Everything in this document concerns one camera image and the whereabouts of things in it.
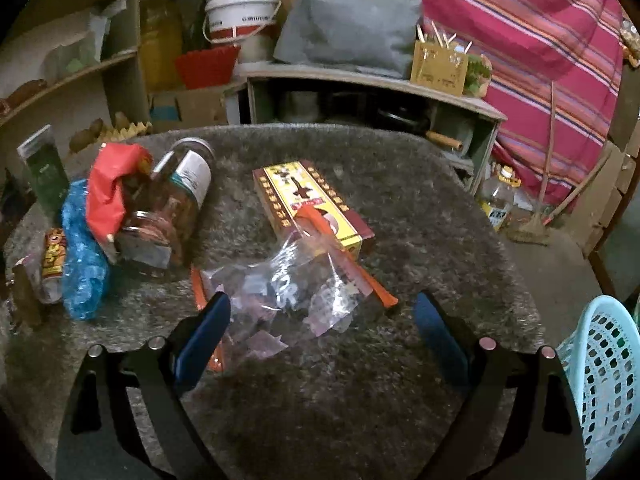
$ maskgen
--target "laundry basket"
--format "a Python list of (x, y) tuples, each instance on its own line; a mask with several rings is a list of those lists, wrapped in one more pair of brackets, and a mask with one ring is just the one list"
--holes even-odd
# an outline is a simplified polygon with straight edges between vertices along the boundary
[(599, 296), (557, 352), (580, 415), (587, 478), (591, 479), (638, 418), (640, 336), (619, 301)]

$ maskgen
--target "red basket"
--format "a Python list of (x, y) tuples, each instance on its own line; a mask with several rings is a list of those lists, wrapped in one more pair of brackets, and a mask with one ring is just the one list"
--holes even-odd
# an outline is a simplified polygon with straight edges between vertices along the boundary
[(196, 50), (177, 57), (175, 67), (189, 90), (225, 85), (231, 81), (238, 52), (240, 47), (235, 45)]

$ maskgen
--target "metal screw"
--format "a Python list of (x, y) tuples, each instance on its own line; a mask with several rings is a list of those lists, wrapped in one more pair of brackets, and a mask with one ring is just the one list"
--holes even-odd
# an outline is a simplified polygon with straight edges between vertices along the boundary
[(152, 337), (147, 344), (152, 350), (159, 350), (164, 346), (164, 337), (161, 335)]
[(540, 353), (547, 359), (553, 359), (554, 357), (556, 357), (556, 351), (551, 348), (551, 346), (543, 346)]
[(497, 346), (497, 343), (490, 337), (480, 338), (480, 347), (485, 350), (495, 350), (495, 347)]
[(102, 346), (93, 345), (91, 348), (89, 348), (87, 353), (89, 354), (89, 357), (98, 357), (98, 355), (102, 353)]

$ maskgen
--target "blue plastic bag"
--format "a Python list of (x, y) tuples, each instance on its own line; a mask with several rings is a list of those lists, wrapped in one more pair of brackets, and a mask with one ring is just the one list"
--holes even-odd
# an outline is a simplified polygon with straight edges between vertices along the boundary
[(62, 272), (62, 299), (73, 319), (92, 319), (109, 283), (109, 263), (86, 224), (86, 182), (76, 180), (62, 206), (66, 259)]

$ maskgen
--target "round table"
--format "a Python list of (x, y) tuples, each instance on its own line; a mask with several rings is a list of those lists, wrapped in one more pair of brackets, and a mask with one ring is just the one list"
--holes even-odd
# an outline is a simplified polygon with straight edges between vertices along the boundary
[[(521, 351), (542, 344), (533, 300), (502, 243), (427, 141), (367, 128), (279, 124), (198, 128), (140, 143), (158, 160), (184, 136), (208, 140), (217, 160), (193, 238), (197, 266), (265, 259), (276, 238), (252, 170), (306, 158), (375, 232), (361, 263), (400, 300), (394, 315), (342, 334), (329, 331), (229, 373), (205, 372), (183, 403), (230, 479), (413, 480), (462, 403), (443, 384), (412, 320), (413, 300), (425, 287), (479, 335)], [(77, 155), (69, 175), (86, 176), (96, 153), (92, 146)], [(7, 263), (36, 249), (45, 228), (36, 205), (5, 245)], [(72, 321), (57, 306), (39, 330), (2, 338), (0, 402), (49, 473), (88, 347), (135, 349), (193, 312), (186, 270), (159, 283), (116, 269), (97, 319)], [(167, 468), (138, 393), (130, 398), (152, 463)], [(499, 437), (496, 430), (488, 449)]]

